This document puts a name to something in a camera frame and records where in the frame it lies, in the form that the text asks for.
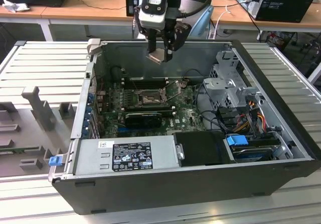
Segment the blue clip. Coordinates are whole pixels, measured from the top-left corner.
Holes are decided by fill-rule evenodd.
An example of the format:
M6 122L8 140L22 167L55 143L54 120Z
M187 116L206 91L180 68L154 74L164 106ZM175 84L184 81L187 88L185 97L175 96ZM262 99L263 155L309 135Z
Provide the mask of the blue clip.
M49 159L49 166L61 166L62 156L53 156Z
M249 143L247 142L247 139L245 135L231 135L227 139L227 143L229 146L234 145L248 145Z

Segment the ribbed metal surface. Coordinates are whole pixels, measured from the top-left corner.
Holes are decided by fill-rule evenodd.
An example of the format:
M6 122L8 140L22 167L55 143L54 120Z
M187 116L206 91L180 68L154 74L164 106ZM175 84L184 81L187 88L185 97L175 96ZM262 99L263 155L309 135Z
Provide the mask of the ribbed metal surface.
M251 53L253 52L252 50L264 50L262 53L265 55L268 51L271 54L275 54L263 44L247 44L245 47L251 50ZM270 59L257 60L256 58L256 62L262 65L288 65L282 62L280 58L274 59L273 62L270 61ZM318 98L310 96L306 91L310 91L310 89L304 86L301 87L302 82L297 77L298 74L295 76L293 73L278 76L269 75L268 78L296 114L320 113ZM80 81L80 79L68 79L68 84L72 85L73 81L78 80ZM18 81L11 80L11 82L11 86L20 86ZM52 81L47 80L43 84L47 86L50 82ZM317 135L321 131L321 123L319 121L304 122L303 125L312 136L314 133ZM134 186L131 186L130 183L128 183L128 188L132 188L134 191ZM306 178L291 180L271 196L88 216L75 214L71 206L47 181L46 176L32 179L16 177L15 180L11 181L0 180L0 210L0 222L23 224L144 224L160 222L162 224L313 224L321 223L321 171L317 171Z
M0 70L0 99L29 108L21 93L26 86L38 86L40 99L51 107L68 101L76 106L89 61L87 42L27 42Z
M266 44L243 44L298 120L317 144L321 144L321 99L319 92L275 48ZM273 59L273 64L265 61ZM248 72L245 75L255 86Z

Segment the desk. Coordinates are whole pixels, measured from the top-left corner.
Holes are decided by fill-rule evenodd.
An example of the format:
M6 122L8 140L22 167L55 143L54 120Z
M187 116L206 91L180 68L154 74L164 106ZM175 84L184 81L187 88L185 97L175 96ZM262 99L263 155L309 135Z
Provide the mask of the desk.
M212 0L214 6L235 4L235 0ZM228 8L231 14L224 14L219 22L220 29L256 30L246 11L240 6ZM225 8L214 8L212 21L217 22L218 17ZM285 31L285 32L320 32L321 31L321 3L312 3L300 23L288 22L263 22L255 21L262 31Z
M126 16L125 0L83 0L87 5L100 8L121 8L101 10L88 7L79 0L65 0L60 8L31 7L31 11L10 13L0 8L0 22L39 24L47 41L54 41L51 24L131 26L131 17ZM234 4L234 0L212 0L214 6ZM215 8L212 20L216 23L224 8ZM230 7L232 14L225 14L219 22L220 29L257 30L241 6ZM262 31L320 32L321 3L312 4L301 23L256 22Z

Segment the ventilation grille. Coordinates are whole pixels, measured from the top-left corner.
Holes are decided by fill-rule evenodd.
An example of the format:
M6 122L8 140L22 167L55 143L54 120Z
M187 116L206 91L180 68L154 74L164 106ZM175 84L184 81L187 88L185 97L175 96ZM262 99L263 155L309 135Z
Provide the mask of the ventilation grille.
M214 68L212 68L210 78L218 78L218 76L219 75L217 74L217 71Z
M226 107L231 107L232 106L232 102L230 100L230 98L227 96L225 101L224 101Z
M221 104L220 102L216 101L216 102L214 102L214 106L215 106L216 108L218 108L218 107L221 107L222 104Z

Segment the aluminum profile table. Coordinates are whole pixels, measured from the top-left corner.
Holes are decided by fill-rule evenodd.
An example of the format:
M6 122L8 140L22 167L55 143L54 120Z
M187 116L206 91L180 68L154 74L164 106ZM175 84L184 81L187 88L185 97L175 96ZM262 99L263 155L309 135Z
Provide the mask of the aluminum profile table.
M243 45L314 141L321 146L320 92L277 48L257 43ZM247 72L245 75L255 85Z
M1 101L30 108L22 90L38 86L40 100L50 107L61 102L76 106L90 61L87 55L87 42L18 42L0 65Z
M0 177L47 174L49 157L68 150L88 62L87 42L21 41L12 48L0 65L0 141L11 143L10 148L18 152L25 147L39 147L40 151L0 155ZM25 87L38 87L39 99L51 107L42 115L49 116L46 123L52 122L50 131L44 131L36 119L39 109L32 113L29 101L22 97ZM17 111L3 107L8 102ZM70 108L70 112L61 111L60 106ZM23 168L26 161L30 163Z
M265 44L244 44L244 47L320 143L319 92L276 49ZM47 175L3 178L0 210L0 222L6 223L320 223L321 172L294 179L271 196L87 216L74 213L48 182Z

